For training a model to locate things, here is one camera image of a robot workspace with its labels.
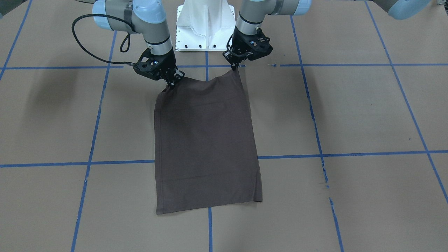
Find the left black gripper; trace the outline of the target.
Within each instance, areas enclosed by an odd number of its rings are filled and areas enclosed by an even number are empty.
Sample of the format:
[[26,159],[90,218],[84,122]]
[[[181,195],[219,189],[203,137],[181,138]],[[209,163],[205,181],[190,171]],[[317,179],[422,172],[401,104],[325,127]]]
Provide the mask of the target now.
[[262,29],[256,29],[254,35],[246,35],[235,28],[226,45],[226,60],[232,71],[236,71],[244,60],[260,59],[268,56],[272,50],[270,38],[264,35]]

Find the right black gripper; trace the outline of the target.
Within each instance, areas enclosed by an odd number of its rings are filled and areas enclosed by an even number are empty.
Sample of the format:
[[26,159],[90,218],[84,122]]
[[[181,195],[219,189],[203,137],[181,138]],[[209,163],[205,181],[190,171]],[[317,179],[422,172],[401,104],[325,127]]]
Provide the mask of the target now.
[[174,48],[171,48],[170,51],[163,54],[166,56],[166,59],[163,61],[163,65],[161,67],[162,70],[162,79],[167,81],[167,86],[169,88],[174,88],[177,83],[179,83],[185,76],[185,73],[178,70],[176,65]]

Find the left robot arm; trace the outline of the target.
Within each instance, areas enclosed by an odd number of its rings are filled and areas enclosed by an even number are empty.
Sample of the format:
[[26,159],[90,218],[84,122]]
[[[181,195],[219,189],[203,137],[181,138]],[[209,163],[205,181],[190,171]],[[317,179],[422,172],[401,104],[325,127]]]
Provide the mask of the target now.
[[[389,16],[396,20],[408,19],[429,5],[430,0],[374,0]],[[229,37],[223,57],[233,71],[241,62],[254,61],[268,56],[273,47],[261,27],[267,15],[298,16],[306,14],[312,0],[244,0]]]

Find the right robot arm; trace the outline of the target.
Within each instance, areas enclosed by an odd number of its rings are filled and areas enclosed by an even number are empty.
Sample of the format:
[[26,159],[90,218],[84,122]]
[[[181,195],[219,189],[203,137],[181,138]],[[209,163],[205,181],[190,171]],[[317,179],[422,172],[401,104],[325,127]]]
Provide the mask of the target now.
[[176,66],[166,12],[160,0],[96,0],[92,13],[94,22],[103,29],[143,36],[147,49],[132,65],[137,74],[155,81],[163,79],[169,88],[182,80],[185,74]]

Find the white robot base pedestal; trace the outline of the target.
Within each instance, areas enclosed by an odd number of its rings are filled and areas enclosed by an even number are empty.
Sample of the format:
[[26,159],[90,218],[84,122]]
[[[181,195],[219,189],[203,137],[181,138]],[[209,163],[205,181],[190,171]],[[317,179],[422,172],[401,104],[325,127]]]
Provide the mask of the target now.
[[227,0],[186,0],[177,7],[177,51],[225,51],[236,25]]

